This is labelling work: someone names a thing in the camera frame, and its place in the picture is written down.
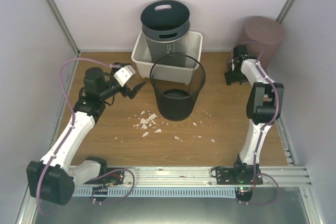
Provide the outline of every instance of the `white container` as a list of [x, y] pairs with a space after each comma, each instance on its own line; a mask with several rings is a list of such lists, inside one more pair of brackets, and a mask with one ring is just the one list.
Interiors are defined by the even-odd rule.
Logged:
[[[190, 31], [188, 36], [189, 37], [186, 54], [200, 61], [203, 36], [196, 31]], [[142, 31], [140, 32], [138, 39], [136, 40], [132, 53], [132, 61], [135, 62], [138, 73], [142, 78], [150, 77], [149, 74], [154, 64], [151, 62], [152, 58], [148, 50], [145, 35]], [[156, 78], [165, 81], [174, 81], [189, 84], [194, 74], [194, 71], [198, 68], [198, 65], [195, 68], [193, 68], [193, 66], [194, 61], [191, 59], [186, 60], [185, 68], [160, 65], [160, 67], [163, 68], [162, 76], [156, 76]]]

